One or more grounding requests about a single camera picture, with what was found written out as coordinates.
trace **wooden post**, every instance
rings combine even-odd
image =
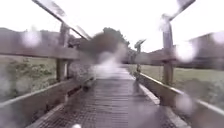
[[[166,24],[166,30],[163,31],[163,47],[164,54],[172,56],[172,28],[171,24],[168,22]],[[165,60],[163,65],[163,83],[172,86],[173,84],[173,65],[172,60]]]
[[[140,53],[141,53],[141,45],[139,45],[137,47],[137,54],[140,55]],[[137,62],[137,69],[136,70],[137,70],[138,73],[141,73],[141,64],[139,62]]]
[[[59,36],[59,45],[63,47],[67,47],[68,45],[68,38],[69,38],[69,28],[65,23],[61,24],[60,28],[60,36]],[[57,81],[60,82],[65,80],[68,75],[68,64],[67,61],[64,59],[57,59],[56,60],[56,74],[57,74]]]

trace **handrail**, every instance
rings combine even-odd
[[[189,40],[187,45],[191,45],[196,50],[196,51],[188,51],[188,52],[196,52],[192,62],[189,63],[194,64],[197,61],[224,59],[223,44],[217,43],[215,40],[212,39],[213,38],[212,34],[219,34],[219,33],[221,32],[210,33]],[[173,45],[171,48],[170,56],[166,54],[165,49],[160,49],[147,53],[148,60],[144,60],[144,63],[152,65],[156,64],[160,65],[159,63],[163,63],[164,61],[172,61],[177,64],[177,67],[183,67],[178,65],[182,64],[183,62],[181,62],[176,55],[176,49],[178,49],[179,46],[182,47],[181,45],[182,44]]]
[[[53,17],[55,17],[57,20],[59,20],[60,22],[68,25],[62,18],[62,16],[58,15],[58,14],[55,14],[51,9],[49,9],[47,6],[45,6],[42,2],[40,2],[40,0],[32,0],[34,3],[36,3],[38,6],[40,6],[42,9],[44,9],[46,12],[48,12],[49,14],[51,14]],[[84,32],[83,30],[83,33],[80,33],[78,32],[76,29],[72,28],[71,26],[69,26],[69,28],[71,30],[73,30],[75,33],[77,33],[80,37],[86,39],[86,40],[90,40],[90,36]]]
[[[23,43],[23,37],[21,35],[18,37],[0,35],[0,54],[57,59],[77,59],[79,57],[76,49],[48,45],[48,42],[40,42],[35,47],[27,47]]]
[[[163,104],[171,107],[174,112],[183,118],[187,123],[189,123],[193,128],[222,128],[224,122],[224,111],[211,105],[205,103],[201,100],[194,99],[184,92],[164,85],[159,81],[154,80],[142,73],[135,73],[138,82],[149,89],[155,96],[162,100]],[[184,108],[177,106],[178,98],[188,98],[190,104],[189,113],[185,113]]]
[[[24,128],[63,102],[67,92],[79,88],[67,80],[15,99],[0,103],[0,127]]]
[[[135,48],[141,47],[141,45],[145,42],[146,39],[144,40],[139,40],[136,44],[135,44]]]
[[[177,0],[179,3],[184,3],[179,11],[170,17],[168,20],[171,22],[174,18],[176,18],[180,13],[182,13],[185,9],[187,9],[190,5],[192,5],[196,0]]]

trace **sky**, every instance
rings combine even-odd
[[[159,30],[161,14],[172,15],[179,8],[176,0],[54,0],[66,13],[70,24],[81,26],[90,36],[104,27],[120,30],[133,48],[147,39],[143,51],[162,48]],[[223,0],[196,0],[172,22],[174,44],[210,32],[224,30]],[[31,0],[0,0],[0,27],[24,31],[59,31],[60,22]]]

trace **walkway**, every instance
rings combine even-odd
[[[29,128],[175,128],[131,79],[101,79],[80,90]]]

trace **wooden plank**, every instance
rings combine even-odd
[[[135,73],[135,76],[139,78],[139,82],[154,93],[155,96],[162,98],[167,106],[175,111],[179,111],[177,114],[181,113],[180,116],[183,116],[183,112],[177,108],[176,103],[178,97],[186,97],[186,94],[144,74]],[[198,99],[191,98],[190,100],[193,105],[192,113],[184,114],[184,116],[187,117],[185,119],[187,119],[187,122],[189,122],[193,128],[223,128],[223,110]]]
[[[70,90],[78,88],[67,80],[0,104],[1,128],[24,128],[63,100]]]
[[[61,59],[78,58],[78,51],[75,49],[63,48],[48,42],[39,42],[37,46],[30,47],[23,42],[22,38],[21,33],[0,34],[0,54]]]

